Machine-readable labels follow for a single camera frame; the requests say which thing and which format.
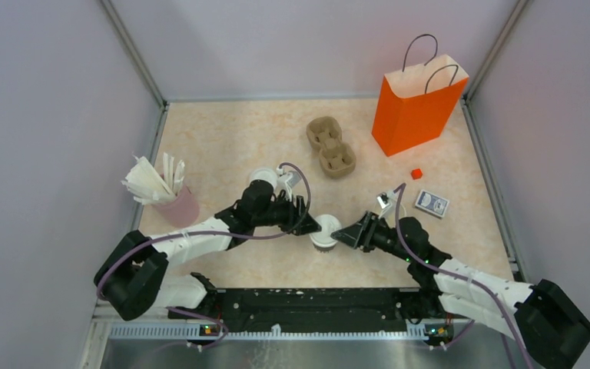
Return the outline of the white plastic cup lid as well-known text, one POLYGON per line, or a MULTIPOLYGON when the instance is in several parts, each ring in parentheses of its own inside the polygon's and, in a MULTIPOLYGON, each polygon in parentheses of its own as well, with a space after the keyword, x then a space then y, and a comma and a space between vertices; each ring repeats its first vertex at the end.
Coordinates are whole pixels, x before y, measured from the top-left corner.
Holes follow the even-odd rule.
POLYGON ((312 244, 330 244, 333 242, 337 243, 337 241, 331 237, 331 234, 342 228, 340 221, 331 214, 321 214, 314 219, 322 226, 322 230, 317 233, 309 234, 312 244))

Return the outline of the orange paper bag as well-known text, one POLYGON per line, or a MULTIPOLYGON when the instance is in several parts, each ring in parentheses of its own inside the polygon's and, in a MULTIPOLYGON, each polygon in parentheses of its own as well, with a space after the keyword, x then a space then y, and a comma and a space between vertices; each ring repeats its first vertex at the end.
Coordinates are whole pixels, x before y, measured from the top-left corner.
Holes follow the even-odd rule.
POLYGON ((413 41, 425 37, 435 42, 429 60, 408 65, 404 55, 400 69, 383 75, 372 136, 387 157, 438 138, 469 82, 455 59, 438 54, 436 36, 413 41))

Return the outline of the black paper coffee cup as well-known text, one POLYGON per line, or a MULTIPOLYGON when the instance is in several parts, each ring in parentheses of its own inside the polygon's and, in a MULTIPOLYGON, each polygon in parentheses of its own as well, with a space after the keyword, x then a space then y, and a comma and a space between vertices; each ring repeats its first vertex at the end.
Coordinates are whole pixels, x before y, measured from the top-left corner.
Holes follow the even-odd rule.
POLYGON ((330 243, 330 244, 313 243, 313 247, 316 251, 318 251, 320 253, 328 253, 336 247, 336 243, 335 242, 330 243))

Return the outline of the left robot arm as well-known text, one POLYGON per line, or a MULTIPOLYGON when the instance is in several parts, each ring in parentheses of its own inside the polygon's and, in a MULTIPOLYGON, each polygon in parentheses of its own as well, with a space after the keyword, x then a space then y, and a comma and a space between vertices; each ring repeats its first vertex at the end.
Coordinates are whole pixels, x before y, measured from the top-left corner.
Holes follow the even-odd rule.
POLYGON ((164 292, 168 270, 206 254, 229 251, 245 241, 260 240, 257 228, 279 228, 271 239, 321 231, 309 208, 303 196, 289 197, 285 190, 276 193, 267 181, 254 180, 240 199, 199 224, 159 236, 130 231, 94 276, 97 296, 125 321, 155 306, 186 308, 196 317, 207 317, 216 305, 212 287, 203 277, 190 276, 186 289, 164 292))

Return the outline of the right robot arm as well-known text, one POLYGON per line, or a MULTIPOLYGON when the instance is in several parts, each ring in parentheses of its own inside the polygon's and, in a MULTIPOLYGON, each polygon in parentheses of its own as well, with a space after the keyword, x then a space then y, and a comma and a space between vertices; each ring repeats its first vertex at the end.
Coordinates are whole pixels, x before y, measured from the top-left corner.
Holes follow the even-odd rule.
POLYGON ((335 241, 370 252, 379 249, 408 262, 424 291, 422 311, 467 317, 513 339, 527 364, 572 368, 590 344, 590 320, 554 282, 537 284, 496 277, 436 248, 414 217, 394 227, 372 212, 331 233, 335 241))

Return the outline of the blue playing card box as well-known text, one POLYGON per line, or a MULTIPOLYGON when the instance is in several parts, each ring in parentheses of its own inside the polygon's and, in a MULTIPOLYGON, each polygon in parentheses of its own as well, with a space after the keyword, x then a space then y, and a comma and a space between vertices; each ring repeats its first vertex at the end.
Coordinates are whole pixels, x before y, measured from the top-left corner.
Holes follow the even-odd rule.
POLYGON ((414 202, 414 208, 430 214, 436 218, 444 218, 450 205, 446 198, 421 190, 414 202))

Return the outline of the cardboard cup carrier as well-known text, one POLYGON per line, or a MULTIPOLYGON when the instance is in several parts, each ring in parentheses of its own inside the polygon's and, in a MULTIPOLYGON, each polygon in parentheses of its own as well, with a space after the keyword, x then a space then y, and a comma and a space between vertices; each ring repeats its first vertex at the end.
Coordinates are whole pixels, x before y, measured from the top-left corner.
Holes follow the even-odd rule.
POLYGON ((343 141, 339 122, 331 116, 322 116, 306 126, 310 147, 317 152, 320 167, 329 178, 342 178, 356 167, 353 149, 343 141))

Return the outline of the small orange cube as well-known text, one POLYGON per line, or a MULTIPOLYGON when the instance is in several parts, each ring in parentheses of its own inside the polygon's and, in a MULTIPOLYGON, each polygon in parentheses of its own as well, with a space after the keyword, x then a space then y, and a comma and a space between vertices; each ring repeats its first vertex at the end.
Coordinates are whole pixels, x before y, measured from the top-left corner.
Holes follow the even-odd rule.
POLYGON ((413 169, 411 171, 411 177, 413 180, 419 180, 423 177, 423 171, 420 168, 413 169))

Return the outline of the pink holder cup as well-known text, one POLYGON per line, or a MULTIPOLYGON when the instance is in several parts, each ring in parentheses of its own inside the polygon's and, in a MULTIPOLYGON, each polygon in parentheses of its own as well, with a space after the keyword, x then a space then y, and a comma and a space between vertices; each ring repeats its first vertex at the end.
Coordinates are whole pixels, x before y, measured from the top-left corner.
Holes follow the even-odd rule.
POLYGON ((182 186, 176 198, 165 204, 156 204, 152 208, 170 225, 186 228, 192 225, 200 214, 200 206, 188 186, 182 186))

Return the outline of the white paper napkins bundle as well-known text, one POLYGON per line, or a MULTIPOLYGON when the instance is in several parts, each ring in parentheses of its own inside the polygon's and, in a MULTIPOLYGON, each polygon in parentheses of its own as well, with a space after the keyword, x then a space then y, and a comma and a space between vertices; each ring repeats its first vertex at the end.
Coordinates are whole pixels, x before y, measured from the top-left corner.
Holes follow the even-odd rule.
POLYGON ((142 205, 167 204, 177 199, 184 186, 185 163, 168 153, 161 158, 160 173, 145 157, 134 156, 135 164, 121 183, 142 205))

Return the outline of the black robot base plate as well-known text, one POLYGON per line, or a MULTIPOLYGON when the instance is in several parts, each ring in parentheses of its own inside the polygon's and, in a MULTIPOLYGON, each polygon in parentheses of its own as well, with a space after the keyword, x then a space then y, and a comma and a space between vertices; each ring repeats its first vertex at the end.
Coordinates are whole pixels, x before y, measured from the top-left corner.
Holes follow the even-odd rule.
POLYGON ((207 293, 192 313, 216 319, 232 333, 354 334, 421 330, 452 340, 455 317, 438 295, 419 288, 229 288, 207 293))

